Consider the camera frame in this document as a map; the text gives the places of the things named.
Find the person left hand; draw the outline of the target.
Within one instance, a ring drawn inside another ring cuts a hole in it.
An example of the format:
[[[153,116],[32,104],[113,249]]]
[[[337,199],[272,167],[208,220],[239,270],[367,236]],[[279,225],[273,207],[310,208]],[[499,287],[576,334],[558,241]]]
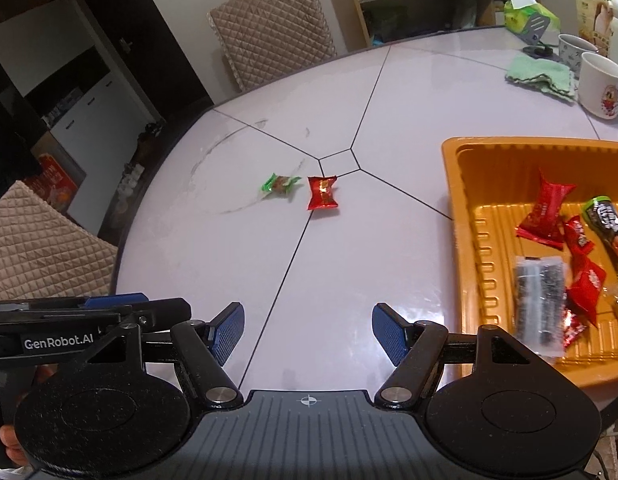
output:
[[[56,364],[38,366],[32,384],[35,386],[42,384],[54,375],[57,370],[58,366]],[[6,456],[8,456],[15,465],[29,465],[29,460],[24,453],[21,443],[18,442],[13,425],[4,424],[0,427],[0,441],[4,446]]]

